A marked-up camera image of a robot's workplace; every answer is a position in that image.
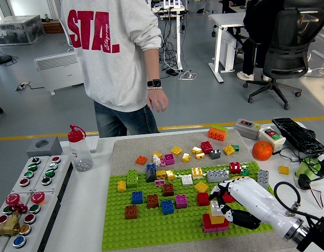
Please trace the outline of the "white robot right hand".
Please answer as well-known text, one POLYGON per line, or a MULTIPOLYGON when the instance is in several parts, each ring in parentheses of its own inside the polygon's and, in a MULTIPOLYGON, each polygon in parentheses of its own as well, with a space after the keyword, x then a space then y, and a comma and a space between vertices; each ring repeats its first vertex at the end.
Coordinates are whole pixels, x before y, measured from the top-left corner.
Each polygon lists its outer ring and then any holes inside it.
POLYGON ((219 183, 209 195, 209 200, 213 199, 217 199, 226 219, 241 227, 255 230, 260 223, 270 224, 284 240, 297 236, 303 228, 299 218, 287 216, 278 200, 250 177, 219 183), (229 207, 222 198, 225 192, 232 195, 246 211, 229 207))

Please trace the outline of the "person's left hand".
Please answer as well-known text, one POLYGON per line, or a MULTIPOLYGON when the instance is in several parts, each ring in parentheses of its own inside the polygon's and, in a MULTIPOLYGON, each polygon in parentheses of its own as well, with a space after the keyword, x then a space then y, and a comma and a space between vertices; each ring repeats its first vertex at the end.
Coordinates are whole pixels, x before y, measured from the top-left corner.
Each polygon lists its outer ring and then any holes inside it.
POLYGON ((167 109, 168 104, 169 100, 163 89, 148 90, 147 105, 151 110, 156 108, 157 112, 164 112, 167 109))

